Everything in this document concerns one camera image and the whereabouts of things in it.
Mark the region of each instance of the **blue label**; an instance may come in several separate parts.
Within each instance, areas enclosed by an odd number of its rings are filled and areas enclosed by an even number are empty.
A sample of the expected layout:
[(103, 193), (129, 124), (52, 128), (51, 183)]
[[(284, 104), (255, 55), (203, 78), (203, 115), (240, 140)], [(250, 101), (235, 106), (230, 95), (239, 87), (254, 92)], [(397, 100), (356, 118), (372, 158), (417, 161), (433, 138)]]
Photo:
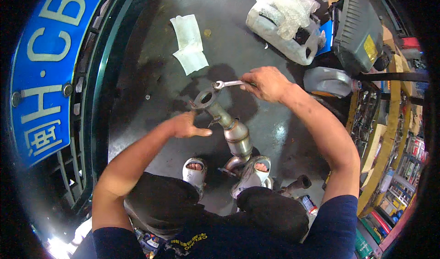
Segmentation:
[(78, 52), (101, 0), (41, 0), (22, 32), (14, 56), (12, 130), (17, 151), (31, 166), (70, 144), (69, 102)]

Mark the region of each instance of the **concrete floor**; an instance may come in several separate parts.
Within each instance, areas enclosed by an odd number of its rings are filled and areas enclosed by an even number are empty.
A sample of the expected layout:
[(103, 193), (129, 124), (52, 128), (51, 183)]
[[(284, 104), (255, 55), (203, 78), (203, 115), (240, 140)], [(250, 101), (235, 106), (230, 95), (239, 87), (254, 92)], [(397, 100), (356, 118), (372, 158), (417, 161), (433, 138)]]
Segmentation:
[[(318, 14), (326, 12), (323, 3)], [(189, 109), (187, 101), (215, 80), (236, 80), (250, 69), (276, 66), (292, 82), (302, 84), (305, 67), (286, 59), (245, 25), (255, 0), (148, 0), (128, 44), (110, 121), (109, 160), (149, 130), (172, 115)], [(195, 14), (209, 67), (186, 76), (173, 57), (178, 50), (176, 34), (169, 21), (177, 15)], [(210, 37), (203, 31), (210, 29)], [(288, 185), (306, 174), (309, 194), (319, 206), (321, 188), (329, 171), (304, 125), (286, 107), (260, 101), (238, 87), (222, 91), (220, 104), (250, 129), (254, 146), (272, 160), (275, 186)], [(196, 125), (207, 127), (211, 118), (201, 113)], [(231, 157), (223, 129), (214, 124), (208, 138), (171, 139), (146, 169), (153, 174), (182, 178), (184, 162), (201, 156), (208, 163), (206, 193), (201, 201), (210, 212), (228, 215), (235, 211), (229, 194), (237, 182), (217, 171)]]

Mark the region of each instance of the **gray plastic canister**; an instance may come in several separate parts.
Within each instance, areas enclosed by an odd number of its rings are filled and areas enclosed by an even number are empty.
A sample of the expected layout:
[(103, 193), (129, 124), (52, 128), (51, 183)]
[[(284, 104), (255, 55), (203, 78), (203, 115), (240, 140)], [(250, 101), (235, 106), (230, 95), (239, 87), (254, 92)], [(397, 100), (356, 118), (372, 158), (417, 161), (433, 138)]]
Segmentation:
[(305, 71), (304, 89), (310, 93), (342, 98), (360, 88), (360, 81), (351, 79), (344, 70), (319, 66)]

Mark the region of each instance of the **man's hand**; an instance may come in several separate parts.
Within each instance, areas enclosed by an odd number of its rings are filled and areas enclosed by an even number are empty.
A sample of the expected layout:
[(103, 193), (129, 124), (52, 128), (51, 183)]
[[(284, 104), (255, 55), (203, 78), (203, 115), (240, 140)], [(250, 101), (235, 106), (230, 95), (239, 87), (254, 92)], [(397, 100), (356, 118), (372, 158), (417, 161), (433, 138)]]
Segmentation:
[(189, 111), (175, 116), (165, 123), (169, 123), (176, 138), (190, 138), (193, 136), (208, 137), (212, 135), (212, 130), (197, 128), (194, 126), (195, 111)]
[(273, 66), (254, 68), (249, 73), (245, 73), (241, 80), (246, 84), (240, 85), (240, 89), (268, 102), (280, 102), (281, 97), (293, 84)]

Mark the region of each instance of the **yellow sticker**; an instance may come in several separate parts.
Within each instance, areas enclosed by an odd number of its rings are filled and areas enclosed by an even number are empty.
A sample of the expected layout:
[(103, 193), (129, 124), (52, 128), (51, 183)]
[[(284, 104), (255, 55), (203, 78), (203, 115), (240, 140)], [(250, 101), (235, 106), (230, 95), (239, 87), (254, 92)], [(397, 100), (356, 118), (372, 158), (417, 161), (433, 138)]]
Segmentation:
[(366, 40), (363, 43), (363, 48), (365, 49), (365, 52), (368, 55), (368, 58), (370, 59), (370, 62), (374, 63), (377, 57), (377, 49), (370, 35), (366, 37)]

